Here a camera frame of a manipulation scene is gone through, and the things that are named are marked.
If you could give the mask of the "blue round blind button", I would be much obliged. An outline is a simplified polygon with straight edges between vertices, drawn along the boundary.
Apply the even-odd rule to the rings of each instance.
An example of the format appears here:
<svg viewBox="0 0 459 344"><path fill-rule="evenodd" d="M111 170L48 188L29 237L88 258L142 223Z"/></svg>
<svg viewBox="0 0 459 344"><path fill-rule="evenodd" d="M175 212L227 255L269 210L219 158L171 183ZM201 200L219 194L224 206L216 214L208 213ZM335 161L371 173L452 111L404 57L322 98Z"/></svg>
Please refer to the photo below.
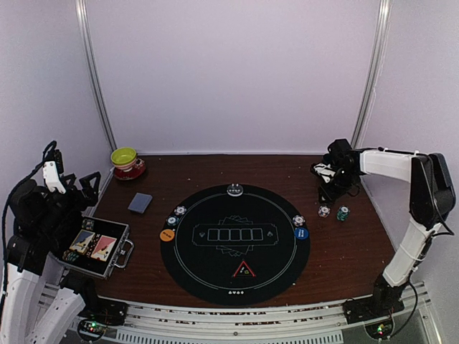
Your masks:
<svg viewBox="0 0 459 344"><path fill-rule="evenodd" d="M294 231L294 235L298 240L306 240L309 238L309 231L305 227L297 227Z"/></svg>

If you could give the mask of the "blue white poker chip stack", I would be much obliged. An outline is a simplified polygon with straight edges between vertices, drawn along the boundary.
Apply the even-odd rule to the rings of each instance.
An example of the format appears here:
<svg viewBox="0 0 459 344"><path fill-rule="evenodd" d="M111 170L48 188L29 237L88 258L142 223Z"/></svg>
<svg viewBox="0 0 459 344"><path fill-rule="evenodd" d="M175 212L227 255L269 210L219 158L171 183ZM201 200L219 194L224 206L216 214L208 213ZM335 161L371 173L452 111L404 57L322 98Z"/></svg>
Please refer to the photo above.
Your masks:
<svg viewBox="0 0 459 344"><path fill-rule="evenodd" d="M322 218L326 218L330 215L331 209L327 205L320 205L318 208L318 215Z"/></svg>

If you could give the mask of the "red black triangle marker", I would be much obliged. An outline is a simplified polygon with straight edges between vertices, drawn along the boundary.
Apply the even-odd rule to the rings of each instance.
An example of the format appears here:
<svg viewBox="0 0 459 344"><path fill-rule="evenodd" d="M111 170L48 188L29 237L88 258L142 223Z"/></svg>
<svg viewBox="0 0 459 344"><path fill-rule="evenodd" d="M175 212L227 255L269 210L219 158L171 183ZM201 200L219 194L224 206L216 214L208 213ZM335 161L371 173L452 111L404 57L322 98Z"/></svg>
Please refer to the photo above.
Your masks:
<svg viewBox="0 0 459 344"><path fill-rule="evenodd" d="M233 278L236 277L256 277L254 271L250 268L248 263L245 260L242 260L237 269L235 270L234 274L232 275Z"/></svg>

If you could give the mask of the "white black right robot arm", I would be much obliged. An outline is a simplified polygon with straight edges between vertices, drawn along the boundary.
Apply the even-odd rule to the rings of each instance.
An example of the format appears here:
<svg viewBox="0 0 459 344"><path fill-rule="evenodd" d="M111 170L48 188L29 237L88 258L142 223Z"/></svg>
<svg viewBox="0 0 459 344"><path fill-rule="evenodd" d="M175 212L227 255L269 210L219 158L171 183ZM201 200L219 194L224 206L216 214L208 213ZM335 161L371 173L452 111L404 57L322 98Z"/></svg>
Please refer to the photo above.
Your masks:
<svg viewBox="0 0 459 344"><path fill-rule="evenodd" d="M456 196L445 156L388 148L352 148L342 138L328 146L321 162L311 166L311 173L321 180L320 204L334 204L349 194L362 176L383 176L410 185L410 217L397 251L377 277L372 295L344 305L346 314L357 320L401 309L402 292L426 257L433 239L452 234L445 221L455 207Z"/></svg>

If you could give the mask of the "clear round dealer button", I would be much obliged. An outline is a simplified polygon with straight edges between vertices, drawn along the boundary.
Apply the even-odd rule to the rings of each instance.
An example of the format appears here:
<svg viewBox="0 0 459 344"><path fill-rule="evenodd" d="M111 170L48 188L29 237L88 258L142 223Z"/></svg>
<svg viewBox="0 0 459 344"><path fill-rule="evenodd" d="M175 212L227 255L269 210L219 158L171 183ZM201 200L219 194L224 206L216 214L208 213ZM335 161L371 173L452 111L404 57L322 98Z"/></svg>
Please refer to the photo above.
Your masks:
<svg viewBox="0 0 459 344"><path fill-rule="evenodd" d="M227 187L227 194L232 197L238 197L243 195L244 193L244 188L241 184L239 183L231 183Z"/></svg>

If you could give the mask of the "orange round blind button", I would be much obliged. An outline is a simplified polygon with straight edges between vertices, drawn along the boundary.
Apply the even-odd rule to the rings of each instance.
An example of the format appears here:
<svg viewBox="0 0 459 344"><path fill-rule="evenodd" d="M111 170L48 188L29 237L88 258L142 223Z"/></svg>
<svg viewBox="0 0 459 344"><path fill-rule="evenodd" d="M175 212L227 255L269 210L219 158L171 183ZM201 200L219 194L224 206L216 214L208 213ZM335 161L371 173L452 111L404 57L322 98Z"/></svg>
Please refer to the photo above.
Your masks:
<svg viewBox="0 0 459 344"><path fill-rule="evenodd" d="M173 229L163 229L159 234L159 239L162 242L171 242L175 238L175 231Z"/></svg>

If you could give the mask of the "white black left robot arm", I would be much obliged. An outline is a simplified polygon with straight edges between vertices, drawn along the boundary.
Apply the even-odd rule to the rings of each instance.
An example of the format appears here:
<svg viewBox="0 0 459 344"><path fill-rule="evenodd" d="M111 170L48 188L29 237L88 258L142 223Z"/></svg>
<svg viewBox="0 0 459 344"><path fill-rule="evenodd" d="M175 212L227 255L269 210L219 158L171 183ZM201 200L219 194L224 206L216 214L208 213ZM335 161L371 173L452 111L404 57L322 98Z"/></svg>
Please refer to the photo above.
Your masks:
<svg viewBox="0 0 459 344"><path fill-rule="evenodd" d="M38 273L49 252L74 252L77 261L107 263L115 237L105 224L86 226L31 181L11 207L18 221L7 258ZM279 195L230 184L204 189L166 218L161 257L188 293L217 305L246 306L287 290L301 275L311 250L305 219Z"/></svg>

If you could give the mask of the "green poker chip stack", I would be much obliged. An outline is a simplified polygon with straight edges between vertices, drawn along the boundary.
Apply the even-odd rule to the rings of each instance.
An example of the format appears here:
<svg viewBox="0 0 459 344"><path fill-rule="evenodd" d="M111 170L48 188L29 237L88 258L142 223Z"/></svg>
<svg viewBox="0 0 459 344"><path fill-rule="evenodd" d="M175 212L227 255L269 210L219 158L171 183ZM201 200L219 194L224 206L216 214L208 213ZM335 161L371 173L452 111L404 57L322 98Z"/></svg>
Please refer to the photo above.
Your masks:
<svg viewBox="0 0 459 344"><path fill-rule="evenodd" d="M346 221L350 214L350 208L347 206L340 206L336 215L339 221Z"/></svg>

